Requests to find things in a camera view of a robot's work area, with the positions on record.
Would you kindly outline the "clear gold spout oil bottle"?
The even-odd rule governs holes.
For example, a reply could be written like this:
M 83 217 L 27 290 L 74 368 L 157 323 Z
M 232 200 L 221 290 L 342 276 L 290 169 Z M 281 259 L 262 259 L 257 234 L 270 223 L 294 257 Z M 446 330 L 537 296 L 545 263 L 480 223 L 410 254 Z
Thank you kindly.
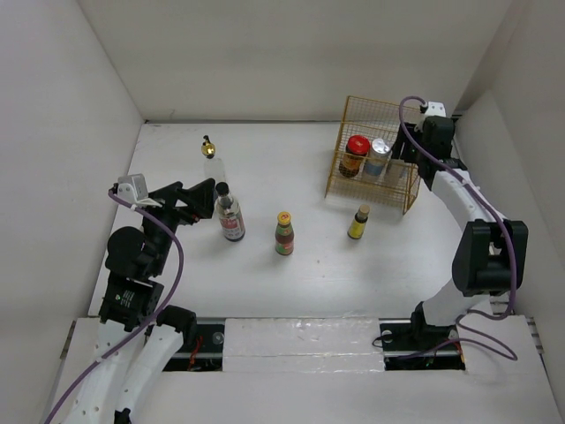
M 204 174 L 206 178 L 213 178 L 215 183 L 227 182 L 223 160 L 218 156 L 215 144 L 208 135 L 203 136 L 201 153 L 205 157 Z

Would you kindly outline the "black cap vinegar bottle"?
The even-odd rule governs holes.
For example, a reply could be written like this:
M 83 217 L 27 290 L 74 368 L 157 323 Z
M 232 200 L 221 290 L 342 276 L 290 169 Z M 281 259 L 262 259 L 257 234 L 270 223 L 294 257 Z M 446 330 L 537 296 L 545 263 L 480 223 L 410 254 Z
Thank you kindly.
M 245 236 L 245 224 L 239 202 L 226 182 L 218 183 L 215 191 L 215 212 L 222 227 L 222 234 L 228 241 L 238 242 Z

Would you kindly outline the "silver lid spice shaker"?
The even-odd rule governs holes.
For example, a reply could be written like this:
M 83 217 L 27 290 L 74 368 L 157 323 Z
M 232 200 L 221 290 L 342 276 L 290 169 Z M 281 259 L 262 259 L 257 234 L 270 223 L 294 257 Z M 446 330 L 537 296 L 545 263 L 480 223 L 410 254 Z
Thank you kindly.
M 391 159 L 386 168 L 385 182 L 395 186 L 401 181 L 406 173 L 406 163 L 399 159 Z

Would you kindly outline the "silver lid salt shaker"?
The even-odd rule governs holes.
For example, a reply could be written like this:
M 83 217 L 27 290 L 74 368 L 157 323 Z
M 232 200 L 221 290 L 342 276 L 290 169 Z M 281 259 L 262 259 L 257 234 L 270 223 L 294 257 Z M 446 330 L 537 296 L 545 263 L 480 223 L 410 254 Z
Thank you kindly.
M 376 138 L 371 142 L 371 148 L 365 160 L 362 170 L 364 181 L 374 182 L 383 172 L 390 155 L 390 146 L 382 138 Z

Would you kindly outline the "red lid chili sauce jar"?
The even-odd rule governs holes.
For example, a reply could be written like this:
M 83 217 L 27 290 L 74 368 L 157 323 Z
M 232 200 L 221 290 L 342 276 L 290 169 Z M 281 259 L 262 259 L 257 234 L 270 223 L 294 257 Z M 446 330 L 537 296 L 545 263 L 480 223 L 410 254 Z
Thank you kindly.
M 345 178 L 356 177 L 370 148 L 371 143 L 365 136 L 360 134 L 350 136 L 338 167 L 341 175 Z

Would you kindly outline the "yellow cap red sauce bottle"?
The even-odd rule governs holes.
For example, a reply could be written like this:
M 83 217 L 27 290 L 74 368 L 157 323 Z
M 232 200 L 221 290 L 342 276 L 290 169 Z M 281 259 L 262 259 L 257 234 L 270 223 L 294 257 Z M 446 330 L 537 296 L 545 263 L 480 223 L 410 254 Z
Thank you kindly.
M 291 215 L 287 211 L 280 212 L 277 216 L 275 250 L 280 255 L 289 255 L 294 250 L 294 230 Z

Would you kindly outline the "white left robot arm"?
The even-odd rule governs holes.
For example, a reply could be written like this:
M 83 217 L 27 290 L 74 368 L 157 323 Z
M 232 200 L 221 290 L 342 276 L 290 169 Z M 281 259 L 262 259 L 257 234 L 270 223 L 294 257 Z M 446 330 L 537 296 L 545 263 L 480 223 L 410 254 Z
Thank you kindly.
M 172 356 L 196 344 L 195 313 L 170 303 L 185 265 L 176 231 L 212 217 L 214 192 L 212 178 L 190 188 L 177 181 L 150 192 L 141 174 L 121 177 L 109 189 L 108 196 L 139 214 L 142 223 L 122 227 L 108 239 L 109 275 L 92 362 L 46 422 L 53 422 L 67 399 L 72 405 L 64 423 L 135 422 Z

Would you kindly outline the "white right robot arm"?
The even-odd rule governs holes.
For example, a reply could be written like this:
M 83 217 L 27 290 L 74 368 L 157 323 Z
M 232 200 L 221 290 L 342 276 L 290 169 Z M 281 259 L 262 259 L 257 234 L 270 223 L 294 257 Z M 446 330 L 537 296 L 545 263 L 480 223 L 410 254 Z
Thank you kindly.
M 410 350 L 445 345 L 458 318 L 475 313 L 475 306 L 490 296 L 508 295 L 515 302 L 524 279 L 528 227 L 509 220 L 480 192 L 464 163 L 451 155 L 454 135 L 451 119 L 426 116 L 416 124 L 401 122 L 393 145 L 393 157 L 416 165 L 462 232 L 449 281 L 418 303 L 409 323 L 388 338 Z

